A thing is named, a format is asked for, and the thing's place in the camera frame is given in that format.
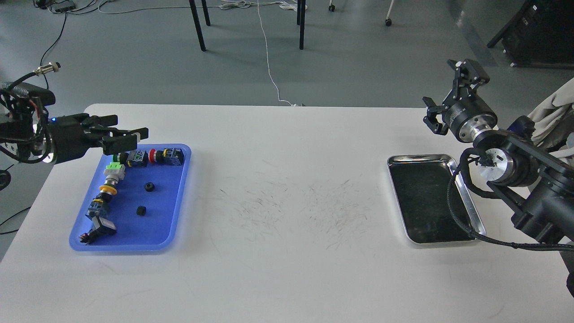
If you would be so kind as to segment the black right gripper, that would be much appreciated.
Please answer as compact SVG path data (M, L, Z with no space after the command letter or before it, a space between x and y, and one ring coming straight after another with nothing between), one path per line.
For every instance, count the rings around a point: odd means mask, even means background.
M448 130L462 143L471 143L480 132L493 129L498 118L493 110L475 95L478 87L490 82L485 69L472 59L455 61L449 59L447 64L455 71L452 89L447 95L449 105L437 105L435 101L423 96L426 106L424 123L437 135L447 135ZM437 116L442 115L444 123Z

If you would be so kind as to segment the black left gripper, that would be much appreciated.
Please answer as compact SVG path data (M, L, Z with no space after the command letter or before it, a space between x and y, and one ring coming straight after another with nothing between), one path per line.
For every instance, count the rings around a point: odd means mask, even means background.
M60 164L80 159L88 149L101 148L105 155L135 150L137 144L149 137L149 129L117 129L117 115L95 116L74 114L50 118L51 163Z

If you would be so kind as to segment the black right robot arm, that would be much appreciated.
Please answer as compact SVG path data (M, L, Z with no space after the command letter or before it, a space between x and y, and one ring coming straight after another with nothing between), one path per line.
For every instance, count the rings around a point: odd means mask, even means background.
M534 123L520 116L506 130L496 129L497 116L477 90L490 77L474 60L454 61L452 88L441 104L423 97L424 123L437 135L451 131L465 149L449 181L461 175L463 184L477 196L504 201L513 211L515 229L535 239L533 244L496 240L478 233L450 212L455 223L472 238L527 251L573 252L573 167L535 146Z

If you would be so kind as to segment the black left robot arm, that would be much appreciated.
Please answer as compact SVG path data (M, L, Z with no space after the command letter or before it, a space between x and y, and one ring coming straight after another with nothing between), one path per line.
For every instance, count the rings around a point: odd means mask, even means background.
M117 115L49 118L40 112L8 113L1 116L1 151L19 163L60 164L80 159L91 148L105 155L136 149L149 137L149 129L121 130Z

